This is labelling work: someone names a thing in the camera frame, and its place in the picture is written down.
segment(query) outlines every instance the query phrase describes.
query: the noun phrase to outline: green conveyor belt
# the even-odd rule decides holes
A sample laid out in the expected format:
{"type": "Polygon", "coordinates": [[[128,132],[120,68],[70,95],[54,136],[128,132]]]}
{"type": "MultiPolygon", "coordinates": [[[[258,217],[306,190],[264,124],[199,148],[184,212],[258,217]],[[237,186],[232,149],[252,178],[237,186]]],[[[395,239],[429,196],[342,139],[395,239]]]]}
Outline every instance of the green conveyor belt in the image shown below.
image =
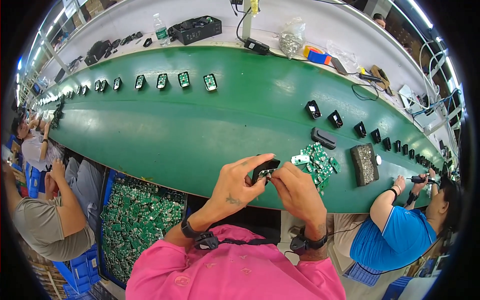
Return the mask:
{"type": "MultiPolygon", "coordinates": [[[[428,139],[400,112],[382,100],[361,101],[351,82],[314,66],[242,49],[181,47],[153,49],[107,60],[69,76],[41,97],[76,91],[88,85],[86,96],[67,99],[64,116],[50,136],[68,148],[113,169],[184,192],[210,196],[220,168],[246,156],[275,153],[289,161],[308,144],[312,127],[334,134],[335,150],[326,150],[341,165],[325,189],[328,212],[366,213],[375,197],[391,187],[393,178],[426,172],[408,156],[374,145],[383,163],[380,179],[357,187],[350,148],[371,143],[370,132],[401,140],[440,167],[443,159],[428,139]],[[180,88],[177,74],[188,71],[190,86],[180,88]],[[168,74],[165,89],[156,89],[160,73],[168,74]],[[218,89],[208,92],[203,76],[213,73],[218,89]],[[147,83],[134,89],[137,75],[147,83]],[[122,86],[112,90],[115,78],[122,86]],[[104,93],[96,80],[108,80],[104,93]],[[304,107],[315,100],[323,116],[312,120],[304,107]],[[327,116],[335,109],[343,127],[334,129],[327,116]],[[354,125],[363,121],[366,138],[354,125]]],[[[55,109],[52,102],[41,109],[55,109]]],[[[408,193],[399,196],[406,201],[408,193]]],[[[426,205],[422,192],[417,206],[426,205]]],[[[282,209],[273,184],[251,205],[282,209]]]]}

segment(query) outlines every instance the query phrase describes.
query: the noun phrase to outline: roll of tape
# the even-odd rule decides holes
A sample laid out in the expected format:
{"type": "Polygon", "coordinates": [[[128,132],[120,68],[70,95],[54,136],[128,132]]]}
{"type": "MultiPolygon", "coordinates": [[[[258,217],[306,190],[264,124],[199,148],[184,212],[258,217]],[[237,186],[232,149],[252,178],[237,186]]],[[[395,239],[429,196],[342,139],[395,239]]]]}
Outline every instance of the roll of tape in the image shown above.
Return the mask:
{"type": "Polygon", "coordinates": [[[323,53],[320,49],[317,49],[315,47],[305,46],[305,49],[303,50],[303,56],[308,57],[308,54],[310,53],[310,51],[313,51],[315,53],[323,53]]]}

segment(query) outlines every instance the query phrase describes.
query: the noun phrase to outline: tattoo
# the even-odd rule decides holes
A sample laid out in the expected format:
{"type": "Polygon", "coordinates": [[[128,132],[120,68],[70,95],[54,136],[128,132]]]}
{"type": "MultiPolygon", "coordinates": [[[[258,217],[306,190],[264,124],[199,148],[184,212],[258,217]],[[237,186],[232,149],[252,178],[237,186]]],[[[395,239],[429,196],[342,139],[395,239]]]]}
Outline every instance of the tattoo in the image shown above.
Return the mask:
{"type": "Polygon", "coordinates": [[[240,206],[241,204],[240,199],[232,198],[232,195],[230,193],[228,194],[226,202],[229,202],[230,204],[236,204],[238,206],[240,206]]]}
{"type": "MultiPolygon", "coordinates": [[[[317,228],[316,236],[319,236],[319,240],[322,239],[327,233],[326,225],[320,224],[317,228]]],[[[327,255],[327,243],[323,245],[320,249],[308,249],[304,255],[300,256],[301,261],[316,262],[324,260],[328,257],[327,255]]]]}

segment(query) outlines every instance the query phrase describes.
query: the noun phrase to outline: wrist tattoo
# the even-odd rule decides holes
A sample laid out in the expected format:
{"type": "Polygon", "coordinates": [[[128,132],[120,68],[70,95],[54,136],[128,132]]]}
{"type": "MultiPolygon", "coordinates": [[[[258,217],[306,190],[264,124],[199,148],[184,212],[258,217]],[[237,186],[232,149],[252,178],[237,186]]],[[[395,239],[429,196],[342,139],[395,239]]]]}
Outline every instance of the wrist tattoo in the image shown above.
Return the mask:
{"type": "Polygon", "coordinates": [[[232,195],[230,193],[228,193],[228,197],[226,199],[226,202],[228,202],[230,204],[236,204],[238,206],[240,206],[240,204],[241,204],[240,199],[232,198],[232,195]]]}

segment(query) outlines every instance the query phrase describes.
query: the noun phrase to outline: plastic bag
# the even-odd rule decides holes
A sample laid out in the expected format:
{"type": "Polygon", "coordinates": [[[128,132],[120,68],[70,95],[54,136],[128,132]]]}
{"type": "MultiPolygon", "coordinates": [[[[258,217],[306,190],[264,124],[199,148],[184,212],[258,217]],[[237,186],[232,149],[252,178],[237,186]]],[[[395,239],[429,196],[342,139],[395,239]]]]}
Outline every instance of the plastic bag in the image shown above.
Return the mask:
{"type": "Polygon", "coordinates": [[[333,57],[338,58],[348,73],[355,73],[360,71],[360,66],[357,63],[357,57],[354,53],[348,53],[340,49],[331,40],[327,41],[327,52],[333,57]]]}
{"type": "Polygon", "coordinates": [[[280,50],[285,53],[289,60],[292,59],[298,49],[302,48],[305,43],[305,23],[303,20],[297,17],[287,22],[278,41],[280,50]]]}

